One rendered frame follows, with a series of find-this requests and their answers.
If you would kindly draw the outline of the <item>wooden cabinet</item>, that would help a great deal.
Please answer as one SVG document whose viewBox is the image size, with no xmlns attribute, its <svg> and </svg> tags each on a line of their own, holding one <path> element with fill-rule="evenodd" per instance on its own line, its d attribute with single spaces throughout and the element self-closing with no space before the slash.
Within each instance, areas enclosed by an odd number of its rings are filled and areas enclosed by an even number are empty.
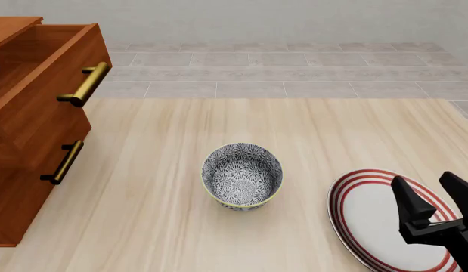
<svg viewBox="0 0 468 272">
<path fill-rule="evenodd" d="M 0 17 L 0 46 L 37 24 L 44 24 L 42 17 Z M 20 243 L 56 186 L 41 181 L 40 175 L 54 174 L 67 154 L 61 146 L 52 161 L 33 169 L 0 168 L 0 246 Z"/>
</svg>

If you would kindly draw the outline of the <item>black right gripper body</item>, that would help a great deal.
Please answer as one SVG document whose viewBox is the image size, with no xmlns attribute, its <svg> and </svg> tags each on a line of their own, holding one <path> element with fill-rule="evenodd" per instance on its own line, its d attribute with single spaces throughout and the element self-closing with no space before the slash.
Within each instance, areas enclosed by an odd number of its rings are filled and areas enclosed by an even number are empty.
<svg viewBox="0 0 468 272">
<path fill-rule="evenodd" d="M 407 244 L 445 247 L 463 272 L 468 272 L 468 219 L 430 224 L 428 219 L 401 221 L 399 233 Z"/>
</svg>

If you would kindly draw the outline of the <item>blue patterned bowl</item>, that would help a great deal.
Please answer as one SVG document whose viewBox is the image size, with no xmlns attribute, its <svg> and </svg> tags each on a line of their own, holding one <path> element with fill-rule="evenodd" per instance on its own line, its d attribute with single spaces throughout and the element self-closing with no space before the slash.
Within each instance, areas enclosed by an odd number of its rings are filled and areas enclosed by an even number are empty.
<svg viewBox="0 0 468 272">
<path fill-rule="evenodd" d="M 206 157 L 201 179 L 206 192 L 221 206 L 247 212 L 273 199 L 284 173 L 279 160 L 264 147 L 232 143 Z"/>
</svg>

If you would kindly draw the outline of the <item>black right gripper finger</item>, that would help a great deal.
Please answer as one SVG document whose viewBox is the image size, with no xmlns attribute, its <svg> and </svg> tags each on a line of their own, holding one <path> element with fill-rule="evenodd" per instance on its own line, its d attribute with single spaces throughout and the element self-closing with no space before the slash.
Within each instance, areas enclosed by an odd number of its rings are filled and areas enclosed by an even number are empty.
<svg viewBox="0 0 468 272">
<path fill-rule="evenodd" d="M 430 224 L 437 211 L 424 201 L 402 176 L 395 176 L 391 183 L 398 208 L 399 224 Z"/>
<path fill-rule="evenodd" d="M 468 182 L 452 172 L 444 172 L 439 178 L 439 183 L 456 203 L 463 219 L 468 220 Z"/>
</svg>

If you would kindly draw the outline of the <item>white plate with red rings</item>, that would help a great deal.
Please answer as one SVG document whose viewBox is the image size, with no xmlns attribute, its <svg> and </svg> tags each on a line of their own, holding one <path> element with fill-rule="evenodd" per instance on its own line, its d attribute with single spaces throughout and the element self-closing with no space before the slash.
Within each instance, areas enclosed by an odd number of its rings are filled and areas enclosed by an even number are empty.
<svg viewBox="0 0 468 272">
<path fill-rule="evenodd" d="M 373 272 L 463 272 L 443 246 L 407 244 L 386 169 L 357 169 L 337 178 L 327 194 L 330 222 L 342 244 Z"/>
</svg>

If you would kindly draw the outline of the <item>closed wooden drawer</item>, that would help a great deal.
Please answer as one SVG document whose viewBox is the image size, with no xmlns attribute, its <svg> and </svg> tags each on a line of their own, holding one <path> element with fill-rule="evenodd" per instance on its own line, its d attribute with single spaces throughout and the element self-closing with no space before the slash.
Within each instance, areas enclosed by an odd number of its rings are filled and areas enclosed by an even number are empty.
<svg viewBox="0 0 468 272">
<path fill-rule="evenodd" d="M 69 104 L 34 113 L 0 114 L 0 168 L 33 169 L 91 129 L 83 108 Z"/>
</svg>

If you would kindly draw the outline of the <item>open wooden drawer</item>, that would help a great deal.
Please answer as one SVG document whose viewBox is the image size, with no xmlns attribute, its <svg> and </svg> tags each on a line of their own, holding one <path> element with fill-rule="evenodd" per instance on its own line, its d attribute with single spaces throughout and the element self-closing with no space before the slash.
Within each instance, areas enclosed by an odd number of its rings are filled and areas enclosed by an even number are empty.
<svg viewBox="0 0 468 272">
<path fill-rule="evenodd" d="M 0 114 L 53 110 L 73 94 L 83 67 L 112 63 L 98 24 L 37 24 L 0 46 Z"/>
</svg>

